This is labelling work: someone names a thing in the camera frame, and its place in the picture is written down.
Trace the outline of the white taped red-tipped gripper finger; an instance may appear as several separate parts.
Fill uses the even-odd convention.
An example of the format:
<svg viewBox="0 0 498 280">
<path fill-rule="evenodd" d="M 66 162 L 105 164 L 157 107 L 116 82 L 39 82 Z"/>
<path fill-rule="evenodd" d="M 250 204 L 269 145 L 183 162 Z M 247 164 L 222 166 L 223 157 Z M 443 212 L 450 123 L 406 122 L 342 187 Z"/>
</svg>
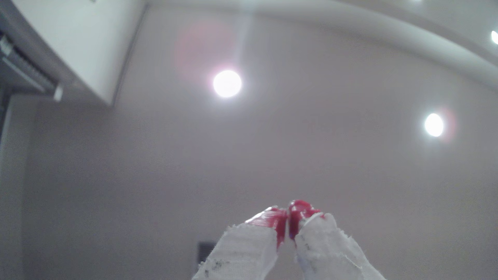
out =
<svg viewBox="0 0 498 280">
<path fill-rule="evenodd" d="M 192 279 L 265 279 L 284 243 L 288 212 L 269 207 L 227 227 Z"/>
<path fill-rule="evenodd" d="M 385 279 L 332 214 L 304 200 L 291 201 L 288 213 L 289 237 L 303 279 Z"/>
</svg>

